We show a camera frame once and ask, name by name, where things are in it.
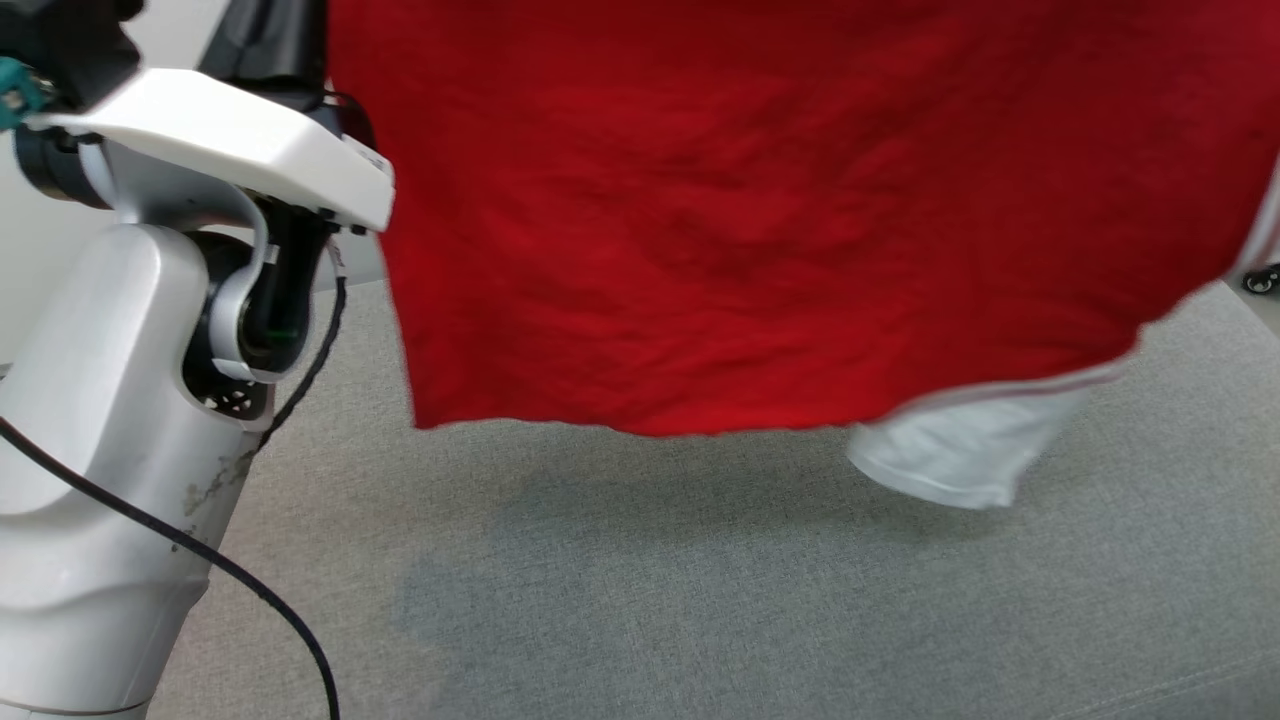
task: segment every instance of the gray fabric surface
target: gray fabric surface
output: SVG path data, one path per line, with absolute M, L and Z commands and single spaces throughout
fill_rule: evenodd
M 991 512 L 870 483 L 844 430 L 413 432 L 383 293 L 355 290 L 225 543 L 312 624 L 347 717 L 1280 717 L 1280 342 L 1225 287 Z M 151 716 L 324 703 L 215 575 Z

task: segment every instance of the white trim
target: white trim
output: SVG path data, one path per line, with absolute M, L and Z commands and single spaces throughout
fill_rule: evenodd
M 1277 240 L 1280 240 L 1280 160 L 1276 161 L 1275 169 L 1271 172 L 1271 184 L 1267 187 L 1266 195 L 1262 196 L 1262 205 L 1258 206 L 1249 238 L 1244 242 L 1244 249 L 1240 250 L 1235 266 L 1231 268 L 1231 279 L 1242 273 L 1257 270 L 1267 263 L 1280 260 L 1275 256 Z

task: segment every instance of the white cloth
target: white cloth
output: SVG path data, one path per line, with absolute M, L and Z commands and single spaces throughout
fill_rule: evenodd
M 992 397 L 858 425 L 849 459 L 873 480 L 952 507 L 1014 502 L 1018 479 L 1084 405 L 1091 387 Z
M 1280 161 L 1231 270 L 1280 261 Z M 854 428 L 849 459 L 873 480 L 952 507 L 1012 503 L 1018 480 L 1121 363 L 1030 383 L 960 388 Z

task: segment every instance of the wall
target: wall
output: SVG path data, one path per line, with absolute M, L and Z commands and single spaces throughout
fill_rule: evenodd
M 189 68 L 198 61 L 227 0 L 150 0 L 129 23 L 147 64 Z M 47 199 L 18 173 L 9 138 L 0 138 L 0 366 L 10 363 L 40 310 L 110 214 Z M 343 237 L 352 282 L 383 274 L 371 238 Z M 321 277 L 319 287 L 332 286 Z

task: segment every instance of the teal connector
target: teal connector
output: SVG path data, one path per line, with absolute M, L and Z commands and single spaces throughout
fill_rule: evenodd
M 10 131 L 44 109 L 47 99 L 27 65 L 0 56 L 0 132 Z

